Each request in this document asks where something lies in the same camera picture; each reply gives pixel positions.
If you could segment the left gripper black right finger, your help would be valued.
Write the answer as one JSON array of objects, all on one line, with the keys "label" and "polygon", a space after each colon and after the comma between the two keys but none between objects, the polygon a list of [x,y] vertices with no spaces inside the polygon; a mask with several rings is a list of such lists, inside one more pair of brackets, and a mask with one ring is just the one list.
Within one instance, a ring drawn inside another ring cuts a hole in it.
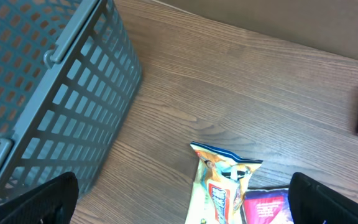
[{"label": "left gripper black right finger", "polygon": [[291,178],[288,201],[294,224],[358,224],[358,203],[301,172]]}]

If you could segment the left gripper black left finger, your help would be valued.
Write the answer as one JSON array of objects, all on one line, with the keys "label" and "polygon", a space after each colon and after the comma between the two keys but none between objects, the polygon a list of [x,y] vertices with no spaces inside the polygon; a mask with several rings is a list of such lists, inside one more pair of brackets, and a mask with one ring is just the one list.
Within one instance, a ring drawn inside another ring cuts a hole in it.
[{"label": "left gripper black left finger", "polygon": [[66,172],[1,205],[0,224],[70,223],[78,196],[78,180]]}]

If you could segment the red purple pad pack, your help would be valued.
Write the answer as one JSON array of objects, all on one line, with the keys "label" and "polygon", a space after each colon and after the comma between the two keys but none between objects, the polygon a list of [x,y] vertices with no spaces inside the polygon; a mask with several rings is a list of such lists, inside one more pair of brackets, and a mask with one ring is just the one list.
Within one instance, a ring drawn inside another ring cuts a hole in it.
[{"label": "red purple pad pack", "polygon": [[247,224],[294,224],[288,188],[248,190],[242,208]]}]

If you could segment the yellow snack bag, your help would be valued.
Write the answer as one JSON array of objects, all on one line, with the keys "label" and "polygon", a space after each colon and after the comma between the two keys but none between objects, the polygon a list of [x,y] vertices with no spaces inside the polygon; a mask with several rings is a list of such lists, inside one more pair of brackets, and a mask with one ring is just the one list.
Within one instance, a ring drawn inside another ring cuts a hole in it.
[{"label": "yellow snack bag", "polygon": [[199,157],[186,224],[242,223],[241,206],[261,160],[206,144],[190,144]]}]

